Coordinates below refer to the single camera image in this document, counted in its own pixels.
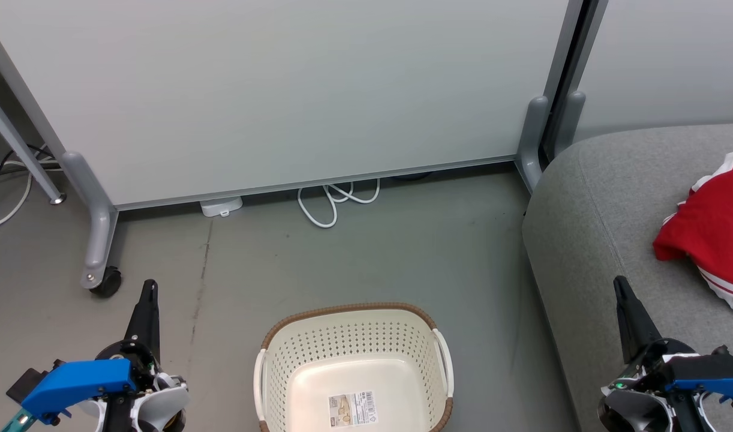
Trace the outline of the basket product sticker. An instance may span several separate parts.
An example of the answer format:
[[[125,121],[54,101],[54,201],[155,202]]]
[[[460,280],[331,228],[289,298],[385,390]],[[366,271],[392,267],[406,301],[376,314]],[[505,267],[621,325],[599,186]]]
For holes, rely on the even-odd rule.
[[[378,422],[374,391],[328,397],[330,427],[357,427]]]

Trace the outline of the cream perforated laundry basket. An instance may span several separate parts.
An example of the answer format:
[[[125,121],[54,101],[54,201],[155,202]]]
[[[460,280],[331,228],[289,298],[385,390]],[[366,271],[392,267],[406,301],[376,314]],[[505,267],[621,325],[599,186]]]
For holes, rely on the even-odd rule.
[[[256,357],[260,432],[443,432],[453,411],[449,346],[432,317],[400,302],[295,314]],[[378,422],[330,427],[328,397],[374,391]]]

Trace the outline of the grey metal table leg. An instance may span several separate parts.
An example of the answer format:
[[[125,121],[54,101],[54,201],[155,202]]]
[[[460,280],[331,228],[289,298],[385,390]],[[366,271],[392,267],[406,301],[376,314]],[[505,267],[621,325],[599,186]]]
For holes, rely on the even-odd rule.
[[[9,120],[2,107],[0,107],[0,135],[10,146],[10,152],[4,157],[0,163],[0,175],[4,170],[5,162],[9,160],[12,155],[18,156],[20,162],[24,164],[24,167],[28,170],[32,180],[35,180],[37,184],[46,192],[49,197],[49,203],[52,205],[59,205],[65,202],[67,195],[58,191],[51,178],[47,175],[43,169],[40,160],[37,159],[32,151],[35,149],[32,146],[26,144],[21,134],[16,130],[13,123]]]

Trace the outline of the small white plastic box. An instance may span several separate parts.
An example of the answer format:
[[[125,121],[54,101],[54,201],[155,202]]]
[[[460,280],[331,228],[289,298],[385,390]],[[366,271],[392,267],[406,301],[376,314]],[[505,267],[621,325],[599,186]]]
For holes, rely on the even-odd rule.
[[[227,197],[226,199],[200,200],[202,214],[207,218],[220,216],[226,218],[232,211],[237,211],[243,206],[241,196]]]

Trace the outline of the grey fabric sofa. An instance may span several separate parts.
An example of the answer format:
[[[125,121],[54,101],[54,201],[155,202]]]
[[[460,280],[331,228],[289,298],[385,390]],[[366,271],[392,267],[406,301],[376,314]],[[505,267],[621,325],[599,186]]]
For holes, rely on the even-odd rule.
[[[733,151],[733,125],[622,131],[570,145],[534,189],[522,234],[580,432],[607,432],[600,389],[624,364],[614,277],[664,337],[733,353],[733,311],[688,260],[660,262],[663,219]]]

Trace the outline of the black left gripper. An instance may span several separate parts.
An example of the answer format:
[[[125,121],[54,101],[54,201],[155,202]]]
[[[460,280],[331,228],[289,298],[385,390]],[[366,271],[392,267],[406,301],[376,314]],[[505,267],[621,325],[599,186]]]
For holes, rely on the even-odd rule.
[[[158,283],[147,279],[126,329],[127,340],[100,351],[101,360],[125,358],[131,362],[131,377],[138,391],[154,390],[160,367],[160,320]]]

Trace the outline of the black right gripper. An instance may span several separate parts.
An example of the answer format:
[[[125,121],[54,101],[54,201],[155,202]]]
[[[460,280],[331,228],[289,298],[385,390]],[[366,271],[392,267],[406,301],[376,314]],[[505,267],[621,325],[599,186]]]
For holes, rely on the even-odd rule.
[[[685,343],[660,335],[626,277],[615,277],[614,295],[625,368],[606,386],[608,409],[621,404],[614,399],[622,398],[627,392],[646,394],[648,390],[639,388],[642,381],[654,375],[667,360],[675,356],[696,356],[696,351]]]

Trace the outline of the narrow white partition panel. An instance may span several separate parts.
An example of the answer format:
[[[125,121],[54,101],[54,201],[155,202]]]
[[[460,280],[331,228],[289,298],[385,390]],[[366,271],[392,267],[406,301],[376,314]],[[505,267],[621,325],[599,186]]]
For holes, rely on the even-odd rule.
[[[577,141],[733,124],[733,0],[608,0],[578,90]]]

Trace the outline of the large white partition panel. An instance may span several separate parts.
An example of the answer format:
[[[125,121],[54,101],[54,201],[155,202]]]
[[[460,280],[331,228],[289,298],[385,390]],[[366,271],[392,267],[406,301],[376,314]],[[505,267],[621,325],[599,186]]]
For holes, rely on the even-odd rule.
[[[570,0],[0,0],[118,208],[512,158]]]

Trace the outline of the grey partition leg with caster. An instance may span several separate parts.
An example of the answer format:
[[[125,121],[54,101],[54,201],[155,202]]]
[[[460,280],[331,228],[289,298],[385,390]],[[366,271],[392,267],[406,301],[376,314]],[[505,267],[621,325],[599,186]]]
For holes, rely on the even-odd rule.
[[[81,153],[63,153],[61,166],[89,213],[90,231],[80,284],[95,297],[112,297],[122,284],[119,268],[108,263],[119,211]]]

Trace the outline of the red Bulls jersey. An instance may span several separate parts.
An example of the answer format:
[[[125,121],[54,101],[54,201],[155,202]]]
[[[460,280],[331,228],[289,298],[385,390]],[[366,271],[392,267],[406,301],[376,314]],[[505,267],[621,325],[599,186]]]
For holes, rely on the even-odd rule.
[[[662,262],[689,258],[707,286],[733,310],[733,152],[700,178],[653,242]]]

